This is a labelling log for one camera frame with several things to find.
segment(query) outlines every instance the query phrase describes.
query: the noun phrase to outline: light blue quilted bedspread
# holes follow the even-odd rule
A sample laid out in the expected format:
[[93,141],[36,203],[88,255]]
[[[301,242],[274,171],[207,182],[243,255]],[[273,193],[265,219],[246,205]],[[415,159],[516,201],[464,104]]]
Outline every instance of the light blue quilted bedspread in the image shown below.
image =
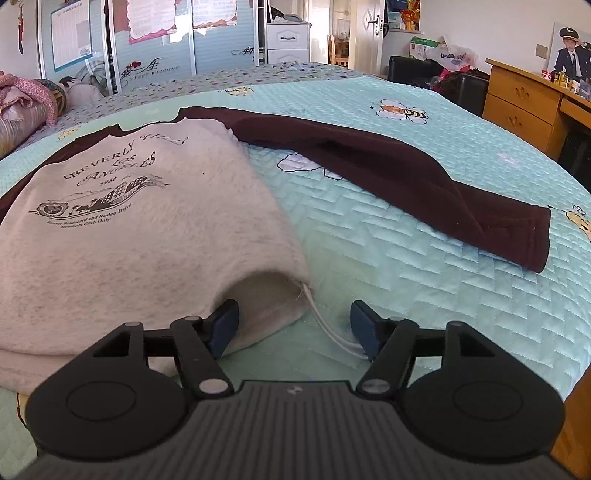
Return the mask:
[[[0,162],[0,194],[75,137],[115,123],[134,128],[172,119],[190,105],[291,115],[388,135],[432,155],[455,180],[554,207],[550,257],[538,275],[449,238],[322,168],[285,171],[302,165],[289,157],[293,152],[249,149],[252,165],[301,238],[320,311],[343,335],[350,335],[351,302],[363,299],[383,316],[410,318],[422,327],[468,322],[563,398],[583,375],[591,361],[591,241],[565,212],[584,218],[591,195],[535,148],[433,92],[361,77],[161,100],[15,152]],[[355,382],[368,366],[332,344],[310,314],[221,364],[234,382]],[[415,373],[430,368],[437,368],[437,359],[418,361]]]

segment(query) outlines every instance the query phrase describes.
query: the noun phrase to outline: man in pilot uniform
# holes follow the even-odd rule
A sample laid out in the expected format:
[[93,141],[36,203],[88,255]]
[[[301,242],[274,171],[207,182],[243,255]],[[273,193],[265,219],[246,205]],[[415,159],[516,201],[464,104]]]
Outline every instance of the man in pilot uniform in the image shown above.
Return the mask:
[[554,71],[566,72],[566,75],[580,82],[591,77],[591,51],[585,42],[579,39],[579,33],[569,27],[560,30],[560,36],[566,48],[558,51]]

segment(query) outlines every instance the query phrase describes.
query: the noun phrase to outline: wooden floor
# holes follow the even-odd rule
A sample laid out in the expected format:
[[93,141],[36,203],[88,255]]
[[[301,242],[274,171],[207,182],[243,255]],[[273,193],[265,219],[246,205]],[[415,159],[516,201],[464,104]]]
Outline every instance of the wooden floor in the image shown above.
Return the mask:
[[565,402],[566,422],[552,456],[580,480],[591,479],[591,368]]

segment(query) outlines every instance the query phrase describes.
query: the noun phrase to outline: white drawer cabinet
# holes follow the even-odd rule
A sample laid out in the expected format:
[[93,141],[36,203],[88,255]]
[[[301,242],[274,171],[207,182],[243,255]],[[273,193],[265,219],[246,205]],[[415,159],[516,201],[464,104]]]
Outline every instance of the white drawer cabinet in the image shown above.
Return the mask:
[[267,48],[283,50],[286,48],[308,48],[308,24],[269,24],[267,25]]
[[285,61],[310,61],[310,50],[269,50],[267,52],[269,63],[283,63]]
[[309,23],[267,24],[267,62],[310,61]]

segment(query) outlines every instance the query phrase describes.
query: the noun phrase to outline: floral bedsheet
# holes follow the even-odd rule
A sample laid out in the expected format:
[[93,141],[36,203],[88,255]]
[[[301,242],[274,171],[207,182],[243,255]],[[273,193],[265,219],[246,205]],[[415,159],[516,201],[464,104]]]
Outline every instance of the floral bedsheet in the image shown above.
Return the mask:
[[32,134],[17,150],[25,148],[42,138],[64,129],[110,115],[121,110],[145,103],[157,102],[192,93],[223,90],[240,85],[257,83],[302,82],[308,80],[340,80],[365,76],[362,72],[348,70],[337,65],[322,63],[280,63],[262,65],[249,69],[220,70],[219,72],[197,75],[186,80],[173,80],[159,85],[150,85],[130,93],[111,95],[99,102],[89,103],[60,117],[53,127],[43,126]]

